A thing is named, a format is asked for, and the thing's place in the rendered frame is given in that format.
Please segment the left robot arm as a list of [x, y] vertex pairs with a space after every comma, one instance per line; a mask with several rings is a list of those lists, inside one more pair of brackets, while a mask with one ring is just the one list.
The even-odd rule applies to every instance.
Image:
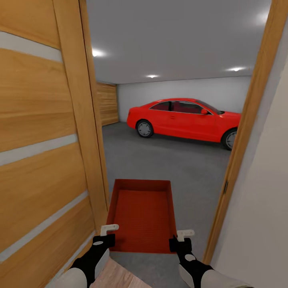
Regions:
[[101, 227], [100, 236], [93, 237], [93, 244], [88, 252], [77, 258], [73, 265], [47, 288], [89, 288], [109, 259], [109, 247], [115, 246], [115, 234], [107, 232], [119, 229], [117, 224]]

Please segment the storage box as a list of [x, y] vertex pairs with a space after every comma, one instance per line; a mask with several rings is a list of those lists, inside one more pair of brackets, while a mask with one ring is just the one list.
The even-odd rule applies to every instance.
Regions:
[[177, 254], [169, 239], [177, 238], [170, 180], [115, 179], [106, 225], [117, 224], [110, 252]]

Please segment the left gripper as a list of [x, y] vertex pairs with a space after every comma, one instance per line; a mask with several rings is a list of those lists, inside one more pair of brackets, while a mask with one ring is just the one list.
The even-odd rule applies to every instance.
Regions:
[[94, 236], [93, 237], [93, 243], [95, 243], [97, 240], [101, 240], [101, 239], [104, 239], [107, 241], [108, 248], [115, 246], [115, 234], [110, 234], [107, 236]]

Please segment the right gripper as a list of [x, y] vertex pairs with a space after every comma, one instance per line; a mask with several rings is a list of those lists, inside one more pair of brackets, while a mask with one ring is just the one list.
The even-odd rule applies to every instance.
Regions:
[[184, 242], [179, 242], [177, 238], [173, 235], [173, 238], [169, 239], [169, 247], [170, 247], [170, 252], [177, 252], [185, 247], [188, 248], [189, 250], [192, 251], [192, 244], [191, 244], [191, 239], [190, 238], [184, 238]]

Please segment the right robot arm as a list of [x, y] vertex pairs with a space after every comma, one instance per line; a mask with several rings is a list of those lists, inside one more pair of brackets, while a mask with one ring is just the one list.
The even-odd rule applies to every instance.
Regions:
[[177, 252], [180, 259], [180, 275], [190, 288], [255, 288], [244, 281], [225, 276], [209, 264], [205, 265], [198, 261], [191, 252], [191, 239], [184, 238], [194, 236], [194, 230], [178, 230], [176, 233], [177, 238], [173, 235], [173, 238], [169, 239], [170, 252]]

